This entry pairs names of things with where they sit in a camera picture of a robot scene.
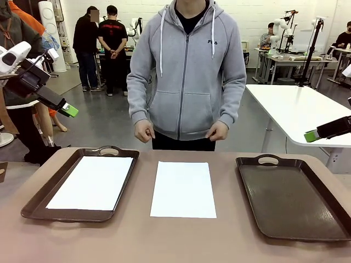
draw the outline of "tray handle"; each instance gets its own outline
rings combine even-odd
[[[275,163],[259,163],[259,160],[262,159],[262,158],[265,158],[265,157],[269,157],[269,158],[273,158],[273,159],[276,159],[278,161],[278,164],[275,164]],[[256,165],[262,165],[262,166],[277,166],[279,165],[283,159],[278,157],[277,155],[271,155],[271,154],[264,154],[264,155],[259,155],[255,158],[253,158],[253,160],[256,162]]]
[[[116,151],[118,151],[117,155],[113,155],[113,154],[105,154],[103,155],[101,153],[101,151],[105,150],[105,149],[114,149]],[[95,153],[97,156],[119,156],[119,157],[123,157],[126,155],[126,151],[122,150],[121,148],[118,148],[117,146],[112,146],[112,145],[106,145],[100,148],[96,148],[96,149],[88,149],[88,152],[91,153]]]

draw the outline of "white wall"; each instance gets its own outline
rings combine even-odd
[[[90,5],[100,10],[100,16],[105,15],[109,4],[115,5],[119,12],[118,18],[128,27],[131,18],[138,17],[142,17],[146,25],[158,10],[170,2],[171,0],[61,0],[61,5],[72,44],[75,23]],[[299,29],[311,28],[310,23],[316,15],[332,18],[336,13],[332,26],[326,27],[327,30],[331,28],[329,40],[332,42],[345,30],[345,21],[348,20],[347,15],[351,10],[351,0],[217,0],[217,3],[236,19],[242,40],[250,42],[249,67],[256,66],[257,53],[254,48],[257,47],[261,34],[267,31],[268,23],[282,17],[284,11],[299,11],[295,16],[295,23],[299,24]]]

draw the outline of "brown tray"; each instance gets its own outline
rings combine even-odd
[[[263,157],[278,164],[259,163]],[[270,238],[351,240],[351,218],[305,161],[275,155],[237,158],[257,226]]]
[[[118,151],[117,155],[102,154],[105,149],[114,149]],[[78,209],[47,209],[47,204],[51,201],[61,185],[70,176],[74,168],[78,165],[83,156],[109,156],[109,157],[132,157],[132,164],[128,171],[126,180],[122,186],[120,195],[116,200],[113,211],[99,210],[78,210]],[[21,211],[21,215],[29,219],[41,219],[60,222],[104,222],[112,218],[118,202],[120,201],[123,191],[127,186],[128,180],[132,174],[133,168],[139,157],[138,151],[127,151],[115,146],[104,146],[101,148],[91,149],[82,148],[77,150],[67,162],[50,178],[50,180],[32,197]]]

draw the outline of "white paper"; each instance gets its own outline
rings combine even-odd
[[[208,163],[158,162],[150,216],[217,218]]]
[[[113,210],[132,160],[84,156],[46,208]]]

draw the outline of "white table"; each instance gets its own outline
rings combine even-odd
[[[330,140],[321,139],[308,143],[305,132],[341,117],[350,116],[351,110],[316,92],[309,87],[289,85],[247,85],[246,88],[269,115],[262,152],[267,151],[273,121],[297,145],[333,148],[327,162],[332,173],[341,172],[338,166],[344,148],[351,148],[351,134],[344,134]]]
[[[351,50],[342,49],[342,48],[336,48],[335,51],[339,51],[339,52],[340,52],[339,58],[338,58],[338,64],[337,64],[337,66],[336,66],[336,69],[335,69],[333,78],[328,78],[328,80],[331,81],[331,82],[340,84],[339,81],[336,81],[336,76],[337,76],[337,74],[338,74],[338,71],[339,71],[339,68],[340,68],[340,65],[341,65],[342,56],[343,56],[343,55],[351,56]]]

